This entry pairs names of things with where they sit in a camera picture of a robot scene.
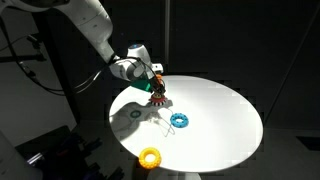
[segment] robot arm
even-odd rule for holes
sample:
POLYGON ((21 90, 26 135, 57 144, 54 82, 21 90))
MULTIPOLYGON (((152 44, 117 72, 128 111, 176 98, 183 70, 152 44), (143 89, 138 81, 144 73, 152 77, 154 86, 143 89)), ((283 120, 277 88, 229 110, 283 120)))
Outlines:
POLYGON ((133 45, 128 49, 127 57, 115 55, 108 43, 113 25, 111 19, 99 0, 5 0, 0 1, 0 13, 6 6, 14 6, 30 12, 45 11, 55 8, 64 13, 92 46, 109 64, 112 74, 127 81, 147 78, 154 92, 163 94, 164 87, 155 77, 162 73, 161 64, 152 64, 148 51, 143 45, 133 45))

